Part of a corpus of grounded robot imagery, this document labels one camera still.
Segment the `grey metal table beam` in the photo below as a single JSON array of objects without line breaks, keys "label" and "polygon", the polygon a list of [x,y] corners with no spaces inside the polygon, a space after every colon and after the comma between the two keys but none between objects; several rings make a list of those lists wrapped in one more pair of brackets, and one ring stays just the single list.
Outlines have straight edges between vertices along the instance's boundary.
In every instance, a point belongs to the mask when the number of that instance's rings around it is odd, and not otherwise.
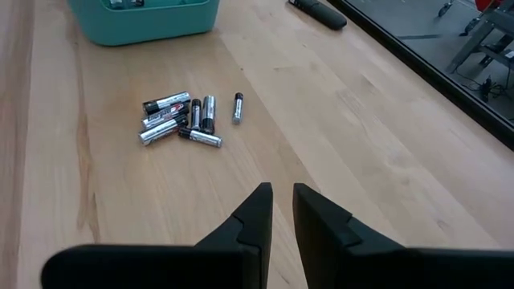
[{"label": "grey metal table beam", "polygon": [[484,53],[488,61],[481,61],[486,67],[492,60],[513,69],[514,51],[511,57],[508,52],[502,50],[494,52],[486,47],[483,41],[493,32],[501,31],[504,35],[514,40],[514,0],[503,0],[494,10],[489,10],[480,20],[479,28],[471,35],[470,39],[459,50],[446,68],[448,73],[453,73],[460,67],[471,54]]}]

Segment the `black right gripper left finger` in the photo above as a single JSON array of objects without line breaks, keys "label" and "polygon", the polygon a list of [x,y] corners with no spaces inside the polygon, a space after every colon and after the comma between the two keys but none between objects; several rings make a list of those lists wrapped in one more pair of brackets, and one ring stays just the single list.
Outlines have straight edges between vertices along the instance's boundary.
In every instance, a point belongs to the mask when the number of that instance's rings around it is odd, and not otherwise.
[{"label": "black right gripper left finger", "polygon": [[73,246],[50,257],[42,289],[266,289],[273,190],[264,182],[192,246]]}]

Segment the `green plastic bin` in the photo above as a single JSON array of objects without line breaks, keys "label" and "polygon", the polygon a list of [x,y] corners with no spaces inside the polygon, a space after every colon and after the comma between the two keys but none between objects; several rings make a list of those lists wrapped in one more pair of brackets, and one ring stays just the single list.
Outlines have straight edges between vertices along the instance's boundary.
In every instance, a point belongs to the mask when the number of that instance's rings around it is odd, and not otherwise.
[{"label": "green plastic bin", "polygon": [[115,47],[211,31],[220,0],[145,0],[141,7],[124,0],[112,10],[108,0],[67,0],[85,36]]}]

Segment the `silver black AA battery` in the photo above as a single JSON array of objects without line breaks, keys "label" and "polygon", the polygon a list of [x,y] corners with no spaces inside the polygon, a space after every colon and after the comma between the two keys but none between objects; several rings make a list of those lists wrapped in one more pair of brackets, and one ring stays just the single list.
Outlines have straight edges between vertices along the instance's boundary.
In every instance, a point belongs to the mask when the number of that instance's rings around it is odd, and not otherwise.
[{"label": "silver black AA battery", "polygon": [[201,129],[204,133],[213,135],[215,132],[216,99],[205,96],[202,103]]},{"label": "silver black AA battery", "polygon": [[163,137],[171,135],[178,131],[181,127],[188,125],[187,116],[177,116],[171,120],[167,120],[153,128],[146,129],[138,133],[140,142],[144,145],[150,145],[154,141],[160,140]]},{"label": "silver black AA battery", "polygon": [[173,94],[171,96],[166,96],[164,98],[150,100],[144,102],[142,104],[142,108],[144,113],[149,116],[151,114],[157,113],[160,110],[168,108],[174,104],[189,102],[191,101],[190,94],[188,92],[179,92]]},{"label": "silver black AA battery", "polygon": [[150,129],[163,122],[171,120],[176,116],[188,114],[189,111],[190,109],[188,104],[175,104],[142,119],[141,125],[143,129]]}]

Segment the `black cylinder with white end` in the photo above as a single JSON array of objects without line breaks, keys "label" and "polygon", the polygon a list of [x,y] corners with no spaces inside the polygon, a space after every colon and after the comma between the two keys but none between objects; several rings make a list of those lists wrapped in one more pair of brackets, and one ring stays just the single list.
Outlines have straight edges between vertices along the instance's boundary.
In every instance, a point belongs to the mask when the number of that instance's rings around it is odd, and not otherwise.
[{"label": "black cylinder with white end", "polygon": [[330,30],[339,31],[347,25],[347,19],[342,14],[318,0],[288,0],[288,2]]}]

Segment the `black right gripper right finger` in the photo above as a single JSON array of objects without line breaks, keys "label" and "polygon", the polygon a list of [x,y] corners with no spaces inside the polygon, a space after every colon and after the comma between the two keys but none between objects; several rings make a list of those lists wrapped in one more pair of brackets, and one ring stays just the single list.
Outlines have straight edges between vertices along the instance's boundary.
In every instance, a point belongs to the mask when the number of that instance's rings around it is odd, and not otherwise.
[{"label": "black right gripper right finger", "polygon": [[293,214],[309,289],[514,289],[514,251],[403,246],[303,183]]}]

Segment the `black aluminium table frame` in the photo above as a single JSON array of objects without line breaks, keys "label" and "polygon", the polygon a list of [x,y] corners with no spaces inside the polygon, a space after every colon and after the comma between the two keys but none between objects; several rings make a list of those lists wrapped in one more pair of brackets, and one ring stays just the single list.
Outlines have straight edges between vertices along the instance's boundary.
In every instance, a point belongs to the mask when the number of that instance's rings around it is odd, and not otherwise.
[{"label": "black aluminium table frame", "polygon": [[328,2],[514,152],[514,124],[507,118],[493,112],[484,102],[466,92],[462,85],[422,59],[399,37],[388,32],[353,4],[346,0]]}]

